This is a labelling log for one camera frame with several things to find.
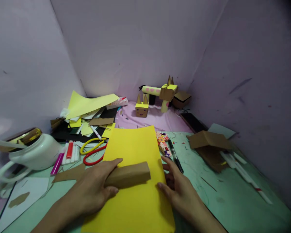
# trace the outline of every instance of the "pen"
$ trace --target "pen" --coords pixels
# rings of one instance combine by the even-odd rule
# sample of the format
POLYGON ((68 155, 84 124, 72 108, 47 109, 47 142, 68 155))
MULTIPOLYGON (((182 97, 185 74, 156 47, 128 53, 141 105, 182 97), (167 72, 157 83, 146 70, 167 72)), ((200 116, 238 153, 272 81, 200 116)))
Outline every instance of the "pen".
POLYGON ((172 143, 171 143, 171 140, 168 140, 168 145, 169 145, 169 147, 170 147, 171 154, 172 154, 172 157, 173 157, 173 159, 174 159, 175 164, 176 164, 177 167, 179 168, 180 172, 183 173, 183 172, 184 172, 184 171, 183 171, 183 168, 182 168, 181 163, 180 163, 180 161, 179 161, 179 159, 178 159, 178 156, 177 156, 177 154, 176 154, 176 151, 175 151, 175 149, 174 149, 174 146, 173 146, 172 143))

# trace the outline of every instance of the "paper craft animal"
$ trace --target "paper craft animal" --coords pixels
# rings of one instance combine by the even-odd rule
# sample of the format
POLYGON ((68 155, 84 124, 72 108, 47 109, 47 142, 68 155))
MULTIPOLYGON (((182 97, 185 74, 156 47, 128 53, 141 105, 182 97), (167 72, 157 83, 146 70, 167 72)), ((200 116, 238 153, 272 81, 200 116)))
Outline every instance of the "paper craft animal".
POLYGON ((146 117, 148 115, 149 102, 146 95, 144 95, 143 102, 141 102, 140 95, 138 94, 135 109, 137 117, 146 117))
POLYGON ((178 92, 178 86, 174 85, 173 77, 171 77, 170 79, 170 76, 169 76, 167 84, 164 84, 161 88, 143 86, 142 92, 144 96, 147 96, 149 94, 159 96, 159 98, 163 100, 161 112, 164 113, 164 112, 167 112, 169 102, 178 92))

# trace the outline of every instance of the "white paper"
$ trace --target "white paper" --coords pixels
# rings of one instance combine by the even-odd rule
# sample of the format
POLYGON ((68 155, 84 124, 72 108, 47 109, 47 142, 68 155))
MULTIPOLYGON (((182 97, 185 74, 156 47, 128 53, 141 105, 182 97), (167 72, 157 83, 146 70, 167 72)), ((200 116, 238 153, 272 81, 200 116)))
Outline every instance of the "white paper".
POLYGON ((226 139, 229 139, 231 136, 233 136, 236 133, 233 130, 230 130, 218 124, 212 124, 210 128, 208 129, 208 132, 223 134, 226 139))
POLYGON ((28 177, 17 182, 0 219, 0 233, 44 195, 48 189, 48 180, 49 178, 28 177), (29 195, 23 203, 9 207, 12 200, 27 192, 29 195))

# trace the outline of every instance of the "pink cloth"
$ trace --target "pink cloth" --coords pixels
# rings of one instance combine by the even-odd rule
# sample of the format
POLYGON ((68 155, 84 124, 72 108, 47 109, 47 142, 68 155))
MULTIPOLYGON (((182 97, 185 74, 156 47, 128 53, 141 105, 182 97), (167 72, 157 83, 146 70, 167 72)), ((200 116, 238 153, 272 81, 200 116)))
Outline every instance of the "pink cloth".
POLYGON ((116 128, 143 128, 154 125, 156 131, 189 132, 191 129, 183 121, 173 107, 167 112, 161 112, 161 103, 149 105, 146 118, 136 117, 135 101, 129 101, 127 106, 123 106, 116 114, 116 128))

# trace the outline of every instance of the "right hand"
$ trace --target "right hand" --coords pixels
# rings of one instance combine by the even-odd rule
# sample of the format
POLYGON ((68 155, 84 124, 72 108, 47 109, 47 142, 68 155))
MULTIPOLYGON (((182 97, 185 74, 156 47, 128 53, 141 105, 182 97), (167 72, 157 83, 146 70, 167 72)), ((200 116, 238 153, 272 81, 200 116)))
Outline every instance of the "right hand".
POLYGON ((163 169, 169 171, 165 174, 166 184, 159 182, 157 186, 166 195, 171 205, 191 224, 196 217, 207 211, 203 201, 200 199, 190 180, 183 175, 176 164, 169 158, 162 156, 163 169))

